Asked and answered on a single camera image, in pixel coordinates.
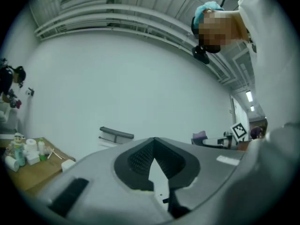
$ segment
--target fluorescent light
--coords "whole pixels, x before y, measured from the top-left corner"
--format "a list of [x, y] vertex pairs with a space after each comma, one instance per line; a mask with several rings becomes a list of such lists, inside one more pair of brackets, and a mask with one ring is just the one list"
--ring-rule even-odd
[[249, 102], [253, 102], [252, 93], [251, 91], [246, 92], [247, 98]]

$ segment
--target small figurine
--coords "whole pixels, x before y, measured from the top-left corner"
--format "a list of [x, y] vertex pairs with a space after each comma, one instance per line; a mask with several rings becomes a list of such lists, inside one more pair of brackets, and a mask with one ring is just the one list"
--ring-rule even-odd
[[11, 146], [13, 147], [13, 150], [15, 152], [15, 159], [18, 161], [20, 166], [25, 165], [25, 156], [24, 156], [24, 143], [22, 140], [25, 137], [20, 133], [15, 133], [15, 138], [11, 142]]

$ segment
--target blue hair cap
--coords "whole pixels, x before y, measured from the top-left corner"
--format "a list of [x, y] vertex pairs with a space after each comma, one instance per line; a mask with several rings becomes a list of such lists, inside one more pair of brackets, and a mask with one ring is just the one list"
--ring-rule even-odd
[[204, 18], [203, 11], [206, 9], [220, 10], [220, 11], [224, 10], [215, 1], [204, 3], [203, 5], [199, 6], [195, 11], [194, 28], [199, 28], [199, 19]]

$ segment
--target ceiling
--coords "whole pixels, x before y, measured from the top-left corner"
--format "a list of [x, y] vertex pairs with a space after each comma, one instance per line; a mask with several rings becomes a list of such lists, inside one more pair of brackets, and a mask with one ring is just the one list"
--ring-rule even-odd
[[[157, 39], [192, 55], [197, 41], [190, 24], [196, 8], [207, 1], [211, 0], [30, 0], [29, 5], [40, 27], [35, 34], [41, 40], [85, 30], [114, 30]], [[238, 0], [226, 0], [223, 8], [237, 10]], [[264, 118], [256, 101], [250, 104], [244, 99], [245, 92], [255, 85], [246, 44], [235, 42], [217, 54], [210, 54], [210, 60], [209, 65], [201, 65], [240, 96], [250, 120]], [[250, 112], [251, 105], [255, 112]]]

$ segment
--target wooden table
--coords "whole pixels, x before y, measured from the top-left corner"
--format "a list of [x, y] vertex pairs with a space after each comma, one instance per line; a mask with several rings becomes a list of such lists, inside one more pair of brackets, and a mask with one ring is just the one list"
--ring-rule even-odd
[[[52, 154], [46, 161], [40, 161], [34, 165], [29, 165], [26, 162], [26, 165], [20, 167], [17, 172], [7, 169], [7, 172], [15, 186], [32, 196], [36, 196], [47, 183], [62, 172], [61, 163], [68, 159], [75, 161], [74, 158], [61, 152], [47, 139], [43, 139], [45, 146], [54, 148], [54, 151], [58, 155], [63, 156], [65, 159], [59, 159], [56, 155]], [[1, 139], [0, 147], [7, 147], [10, 142], [11, 140]]]

